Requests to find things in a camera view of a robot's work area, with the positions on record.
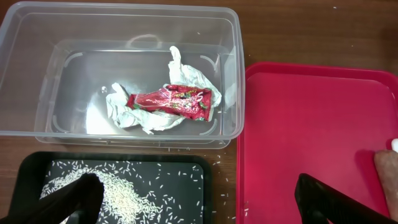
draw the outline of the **black tray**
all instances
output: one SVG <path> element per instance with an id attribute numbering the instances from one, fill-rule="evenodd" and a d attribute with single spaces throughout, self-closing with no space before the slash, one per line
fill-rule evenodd
<path id="1" fill-rule="evenodd" d="M 11 206 L 9 214 L 20 212 L 25 208 L 33 206 L 40 198 L 42 188 L 49 180 L 61 176 L 66 176 L 67 166 L 69 164 L 66 161 L 84 161 L 86 166 L 95 166 L 99 162 L 116 162 L 115 165 L 122 164 L 120 161 L 129 162 L 141 162 L 141 164 L 134 165 L 135 168 L 142 167 L 142 170 L 138 172 L 143 176 L 141 179 L 135 179 L 135 173 L 133 175 L 120 174 L 120 178 L 127 179 L 134 183 L 134 188 L 140 193 L 141 197 L 145 197 L 149 188 L 157 188 L 160 194 L 174 195 L 177 199 L 177 203 L 173 204 L 174 211 L 179 211 L 179 218 L 184 217 L 184 222 L 181 223 L 211 223 L 211 211 L 212 211 L 212 195 L 211 195 L 211 168 L 206 160 L 199 156 L 164 156 L 164 155 L 137 155 L 137 154 L 95 154 L 95 153 L 70 153 L 70 152 L 35 152 L 27 156 L 22 162 L 18 176 L 16 186 L 14 188 L 14 194 L 11 200 Z M 52 161 L 63 161 L 66 166 L 62 169 L 59 166 L 54 165 Z M 198 182 L 192 184 L 190 174 L 193 173 L 193 166 L 195 168 L 195 175 Z M 159 173 L 170 173 L 171 175 L 165 175 L 163 181 L 153 181 Z M 152 180 L 151 186 L 148 184 L 148 179 Z M 198 198 L 201 200 L 203 205 L 203 214 L 200 217 L 201 206 L 196 206 Z M 178 205 L 189 205 L 183 206 L 183 210 L 179 209 Z M 166 217 L 167 214 L 163 211 L 162 217 Z"/>

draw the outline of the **red wrapper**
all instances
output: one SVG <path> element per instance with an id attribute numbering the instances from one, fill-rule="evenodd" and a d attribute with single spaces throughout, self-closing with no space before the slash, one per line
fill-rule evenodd
<path id="1" fill-rule="evenodd" d="M 189 119 L 209 121 L 211 90 L 184 85 L 167 85 L 148 94 L 132 94 L 127 103 L 132 109 L 164 111 Z"/>

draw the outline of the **wooden table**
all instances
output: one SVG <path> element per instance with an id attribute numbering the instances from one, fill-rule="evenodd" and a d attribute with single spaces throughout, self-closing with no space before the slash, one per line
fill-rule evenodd
<path id="1" fill-rule="evenodd" d="M 2 1 L 0 15 L 4 16 L 7 8 L 15 2 L 15 0 Z M 246 66 L 254 62 L 274 61 L 379 69 L 398 74 L 398 1 L 126 0 L 113 2 L 230 7 L 238 13 L 240 19 Z M 203 156 L 210 164 L 221 161 L 220 164 L 213 166 L 214 201 L 217 211 L 214 214 L 215 223 L 234 222 L 231 217 L 235 216 L 235 140 L 222 150 L 174 149 L 168 152 L 163 149 L 133 147 L 64 146 L 43 144 L 34 138 L 1 137 L 0 217 L 7 214 L 19 164 L 35 151 L 179 153 Z M 229 194 L 229 197 L 221 197 L 220 194 Z"/>

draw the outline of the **pink tray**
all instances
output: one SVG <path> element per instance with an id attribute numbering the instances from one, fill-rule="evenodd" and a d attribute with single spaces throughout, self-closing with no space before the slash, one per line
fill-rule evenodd
<path id="1" fill-rule="evenodd" d="M 397 95 L 398 79 L 386 72 L 250 66 L 236 222 L 301 223 L 294 189 L 302 172 L 389 216 L 373 155 L 398 138 Z"/>

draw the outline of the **plastic container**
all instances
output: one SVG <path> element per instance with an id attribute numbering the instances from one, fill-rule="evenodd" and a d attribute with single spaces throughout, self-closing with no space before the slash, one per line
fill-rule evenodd
<path id="1" fill-rule="evenodd" d="M 243 128 L 243 47 L 228 8 L 20 2 L 6 14 L 0 43 L 0 135 L 220 148 Z M 212 122 L 186 119 L 154 135 L 115 127 L 105 102 L 111 85 L 149 93 L 169 83 L 172 45 L 223 95 Z"/>
<path id="2" fill-rule="evenodd" d="M 398 137 L 397 77 L 262 62 L 246 70 L 246 85 L 236 223 L 301 223 L 301 173 L 389 216 L 373 157 Z"/>
<path id="3" fill-rule="evenodd" d="M 61 161 L 65 165 L 56 165 L 57 161 Z M 68 175 L 74 170 L 72 169 L 72 162 L 75 161 L 77 161 L 75 167 L 76 165 L 81 167 L 88 166 L 90 169 L 99 164 L 103 165 L 105 162 L 108 164 L 107 167 L 113 164 L 116 169 L 108 167 L 109 172 L 112 173 L 114 173 L 114 170 L 119 170 L 119 168 L 126 168 L 127 163 L 120 161 L 129 161 L 131 163 L 129 165 L 131 175 L 127 174 L 127 172 L 117 174 L 115 172 L 115 176 L 133 182 L 136 192 L 141 197 L 145 197 L 148 191 L 153 190 L 158 197 L 150 196 L 149 200 L 160 206 L 164 204 L 162 201 L 163 195 L 168 194 L 169 197 L 174 197 L 175 199 L 175 203 L 169 201 L 167 205 L 172 208 L 173 216 L 177 215 L 179 218 L 185 218 L 186 222 L 193 222 L 193 219 L 196 219 L 197 223 L 211 223 L 213 197 L 209 163 L 199 156 L 176 155 L 35 152 L 26 157 L 19 167 L 9 215 L 34 206 L 40 198 L 43 186 L 56 177 Z M 157 164 L 162 165 L 160 171 L 158 171 L 159 166 Z M 196 182 L 190 178 L 191 174 L 194 179 L 198 179 Z M 166 209 L 163 210 L 161 215 L 162 223 L 169 217 L 169 213 L 170 210 L 168 212 Z M 111 215 L 109 217 L 107 222 L 116 223 Z"/>

